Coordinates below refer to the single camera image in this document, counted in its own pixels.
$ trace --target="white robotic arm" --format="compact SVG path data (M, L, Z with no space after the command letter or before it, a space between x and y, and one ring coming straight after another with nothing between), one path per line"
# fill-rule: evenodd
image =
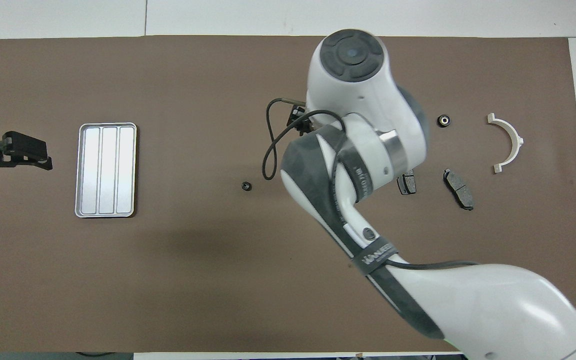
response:
M311 117L318 129L288 145L282 181L403 319L470 360L576 360L576 310L548 280L500 264L407 266L355 209L426 157L428 124L380 39L354 29L323 39L306 107L342 121Z

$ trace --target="white plastic bracket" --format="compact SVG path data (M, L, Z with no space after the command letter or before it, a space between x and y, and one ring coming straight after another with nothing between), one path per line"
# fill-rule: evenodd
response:
M519 153L519 148L521 148L521 146L524 145L524 139L523 137L519 136L517 130L515 130L515 128L512 125L510 125L508 121L503 121L500 118L495 118L494 112L490 112L490 114L488 114L487 120L489 124L499 125L504 130L506 130L506 132L508 132L508 135L510 136L510 141L512 141L512 149L510 150L510 155L508 155L508 158L504 162L499 162L499 164L493 165L494 173L495 174L501 173L501 167L507 166L517 157L517 154Z

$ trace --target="brown mat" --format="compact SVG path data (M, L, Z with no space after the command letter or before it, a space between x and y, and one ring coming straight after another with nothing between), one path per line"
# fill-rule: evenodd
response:
M279 178L263 181L266 104L305 97L320 39L0 39L0 136L42 139L54 162L0 169L0 351L452 350L400 319ZM417 194L393 183L359 210L410 262L525 267L576 306L567 40L384 42L395 79L431 121L453 123L432 123ZM276 129L288 111L273 110ZM489 112L525 139L496 175L510 141ZM133 218L74 214L78 129L103 122L139 126ZM446 168L468 183L472 212Z

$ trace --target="metal tray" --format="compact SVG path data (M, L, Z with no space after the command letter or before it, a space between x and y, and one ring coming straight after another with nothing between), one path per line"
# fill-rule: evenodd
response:
M79 128L75 214L129 217L135 211L137 126L85 123Z

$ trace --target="black wire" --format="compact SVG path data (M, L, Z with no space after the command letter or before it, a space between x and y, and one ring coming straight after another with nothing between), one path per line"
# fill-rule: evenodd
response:
M406 264L404 262L386 260L384 264L407 270L436 270L436 269L446 269L453 267L480 265L478 262L468 260L453 260L453 261L435 262L432 264Z
M87 356L89 358L101 358L102 356L116 354L116 352L103 352L103 353L85 353L85 352L77 352L77 354L81 356Z
M270 109L270 105L272 105L278 101L283 101L284 99L280 98L278 100L277 98L275 98L275 100L270 101L271 103L269 104L269 107L267 107L267 109L266 109L267 110L266 114L268 114L268 110ZM277 143L279 143L279 141L284 137L284 135L288 134L288 132L290 132L290 130L301 125L301 123L306 121L306 119L308 119L309 117L315 116L318 114L326 114L328 116L332 116L335 120L339 121L339 123L341 124L341 130L343 132L346 132L346 125L344 124L344 121L341 119L341 116L339 116L338 114L336 114L335 112L332 112L330 110L314 110L314 111L306 112L302 116L299 116L297 119L295 119L295 121L291 122L290 125L286 126L286 128L274 139L273 139L274 135L273 135L273 132L272 132L271 126L270 126L270 120L267 121L268 130L270 132L270 139L272 139L272 143L270 144L270 146L268 146L268 150L266 150L265 155L263 156L263 162L261 164L261 173L263 174L264 179L272 180L275 177L275 174L277 173ZM270 156L270 152L274 153L274 164L272 165L272 173L269 176L266 174L266 163L268 162L268 157Z

